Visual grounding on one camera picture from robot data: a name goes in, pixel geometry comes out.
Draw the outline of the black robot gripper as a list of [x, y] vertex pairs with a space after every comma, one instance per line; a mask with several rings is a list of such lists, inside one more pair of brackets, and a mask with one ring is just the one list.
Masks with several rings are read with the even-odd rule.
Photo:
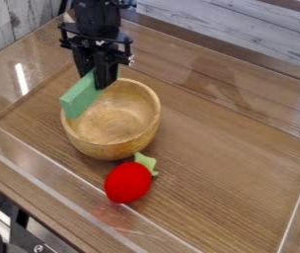
[[[75, 22], [62, 22], [58, 26], [60, 46], [72, 49], [79, 75], [85, 77], [95, 65], [98, 90], [117, 81], [119, 63], [131, 65], [135, 62], [134, 39], [121, 31], [121, 10], [133, 6], [134, 0], [74, 0]], [[98, 51], [95, 63], [89, 51]]]

